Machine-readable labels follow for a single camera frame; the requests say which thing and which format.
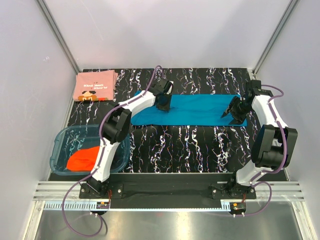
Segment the blue t-shirt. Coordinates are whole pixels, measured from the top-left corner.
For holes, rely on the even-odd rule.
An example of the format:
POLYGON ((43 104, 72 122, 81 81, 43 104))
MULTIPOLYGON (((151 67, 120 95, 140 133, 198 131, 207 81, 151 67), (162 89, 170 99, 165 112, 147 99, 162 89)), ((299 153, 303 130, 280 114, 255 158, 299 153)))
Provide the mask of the blue t-shirt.
POLYGON ((174 94, 170 110, 148 107, 131 118, 133 126, 205 126, 236 127, 229 114, 222 118, 234 95, 232 94, 174 94))

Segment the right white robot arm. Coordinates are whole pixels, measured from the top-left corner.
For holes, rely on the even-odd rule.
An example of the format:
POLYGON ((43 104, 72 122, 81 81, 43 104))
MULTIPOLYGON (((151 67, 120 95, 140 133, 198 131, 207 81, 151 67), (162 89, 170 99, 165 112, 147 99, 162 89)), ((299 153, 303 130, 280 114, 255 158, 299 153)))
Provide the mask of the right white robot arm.
POLYGON ((260 131, 251 149, 251 159, 237 170, 223 189, 231 198, 252 192, 255 183, 265 174, 277 174, 291 161, 298 131, 282 120, 274 100, 277 96, 266 89, 260 80, 250 80, 242 97, 235 96, 221 115, 232 116, 232 125, 243 124, 247 114, 254 111, 260 131))

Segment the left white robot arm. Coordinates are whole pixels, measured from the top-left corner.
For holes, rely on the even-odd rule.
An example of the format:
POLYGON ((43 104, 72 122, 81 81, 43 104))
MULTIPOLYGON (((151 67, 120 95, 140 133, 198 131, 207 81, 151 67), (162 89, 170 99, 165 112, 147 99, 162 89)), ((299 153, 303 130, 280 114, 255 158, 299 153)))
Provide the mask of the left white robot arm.
POLYGON ((172 81, 162 78, 136 96, 110 104, 99 126, 99 150, 94 167, 86 180, 91 191, 101 197, 107 194, 112 161, 118 146, 129 134, 132 117, 153 106, 168 112, 173 88, 172 81))

